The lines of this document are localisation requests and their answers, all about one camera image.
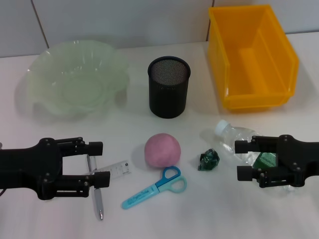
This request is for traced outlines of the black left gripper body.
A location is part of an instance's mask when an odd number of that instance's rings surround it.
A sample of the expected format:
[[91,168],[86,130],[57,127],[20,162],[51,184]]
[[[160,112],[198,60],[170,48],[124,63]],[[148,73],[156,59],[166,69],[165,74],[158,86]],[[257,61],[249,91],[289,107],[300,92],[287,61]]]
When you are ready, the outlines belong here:
[[27,188],[39,199],[57,196],[55,182],[62,175],[62,154],[56,140],[43,138],[30,148],[0,151],[0,189]]

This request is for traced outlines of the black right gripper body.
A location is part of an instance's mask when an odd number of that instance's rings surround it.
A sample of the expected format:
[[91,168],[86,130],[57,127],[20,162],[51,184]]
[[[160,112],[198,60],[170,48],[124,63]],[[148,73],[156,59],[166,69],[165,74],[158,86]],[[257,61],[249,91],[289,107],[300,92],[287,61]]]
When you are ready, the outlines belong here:
[[296,140],[291,135],[279,136],[278,162],[288,170],[287,182],[302,187],[305,180],[319,175],[319,143]]

